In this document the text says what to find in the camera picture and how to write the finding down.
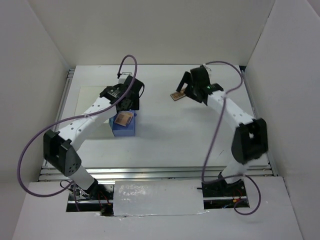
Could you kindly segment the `long brown eyeshadow palette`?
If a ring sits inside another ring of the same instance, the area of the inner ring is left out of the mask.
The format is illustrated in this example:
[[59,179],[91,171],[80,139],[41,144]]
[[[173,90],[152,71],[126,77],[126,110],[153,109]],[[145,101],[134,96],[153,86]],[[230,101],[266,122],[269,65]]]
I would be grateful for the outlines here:
[[183,91],[179,91],[179,92],[174,92],[170,95],[170,97],[172,98],[173,101],[178,101],[182,98],[184,98],[186,95]]

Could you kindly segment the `square blush palette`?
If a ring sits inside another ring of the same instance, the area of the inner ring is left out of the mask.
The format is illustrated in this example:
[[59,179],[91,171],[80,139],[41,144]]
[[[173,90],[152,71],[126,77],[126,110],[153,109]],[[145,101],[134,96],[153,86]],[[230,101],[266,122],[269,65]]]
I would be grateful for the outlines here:
[[114,123],[123,127],[126,127],[129,125],[134,117],[134,114],[132,112],[128,111],[121,111],[118,113],[116,119],[114,120]]

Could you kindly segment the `purple blue drawer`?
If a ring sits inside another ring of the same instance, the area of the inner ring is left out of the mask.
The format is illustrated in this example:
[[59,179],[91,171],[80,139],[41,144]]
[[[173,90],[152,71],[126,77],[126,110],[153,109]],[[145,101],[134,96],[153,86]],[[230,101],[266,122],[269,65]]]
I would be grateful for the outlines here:
[[109,125],[111,127],[112,133],[115,137],[133,137],[136,135],[136,111],[135,110],[128,110],[128,111],[120,111],[120,112],[131,112],[134,114],[133,119],[131,120],[130,124],[126,127],[118,125],[114,123],[118,113],[109,119]]

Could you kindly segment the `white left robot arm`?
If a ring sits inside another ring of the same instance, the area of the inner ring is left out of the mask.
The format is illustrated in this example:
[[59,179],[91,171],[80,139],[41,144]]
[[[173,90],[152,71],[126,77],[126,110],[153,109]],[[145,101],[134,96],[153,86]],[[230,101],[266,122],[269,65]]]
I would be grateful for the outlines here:
[[47,130],[43,135],[43,157],[68,179],[75,182],[86,199],[97,199],[105,187],[87,172],[77,151],[83,142],[118,112],[137,111],[140,93],[145,85],[131,75],[124,82],[107,86],[79,118],[59,129]]

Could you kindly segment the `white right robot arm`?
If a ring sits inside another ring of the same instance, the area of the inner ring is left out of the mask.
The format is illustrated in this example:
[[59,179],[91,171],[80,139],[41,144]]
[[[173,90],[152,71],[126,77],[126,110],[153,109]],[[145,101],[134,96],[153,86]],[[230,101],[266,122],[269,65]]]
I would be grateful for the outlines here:
[[205,65],[186,71],[176,90],[181,91],[184,85],[186,85],[184,94],[188,98],[203,103],[219,113],[216,129],[201,171],[203,184],[209,184],[209,181],[205,180],[205,172],[222,122],[225,121],[233,130],[230,147],[233,159],[217,178],[218,192],[228,196],[235,190],[235,183],[244,177],[249,168],[249,162],[259,159],[268,151],[267,123],[263,118],[254,118],[246,113],[229,98],[229,93],[239,89],[242,86],[241,83],[229,90],[224,90],[218,83],[211,83]]

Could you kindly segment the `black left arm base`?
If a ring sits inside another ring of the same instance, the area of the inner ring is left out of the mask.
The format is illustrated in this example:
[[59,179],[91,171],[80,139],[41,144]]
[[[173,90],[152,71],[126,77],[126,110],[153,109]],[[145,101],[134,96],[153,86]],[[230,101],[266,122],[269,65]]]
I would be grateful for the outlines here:
[[68,188],[67,213],[97,212],[100,216],[114,216],[114,184],[98,184],[89,193],[72,183]]

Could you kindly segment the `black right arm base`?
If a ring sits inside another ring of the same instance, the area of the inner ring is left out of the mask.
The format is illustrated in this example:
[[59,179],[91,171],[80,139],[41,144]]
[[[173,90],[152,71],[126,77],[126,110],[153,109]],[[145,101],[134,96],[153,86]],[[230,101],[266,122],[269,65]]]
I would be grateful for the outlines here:
[[202,195],[204,198],[213,197],[244,197],[247,195],[244,181],[238,180],[234,183],[227,184],[225,180],[215,182],[212,184],[201,184],[201,187],[197,188],[202,190]]

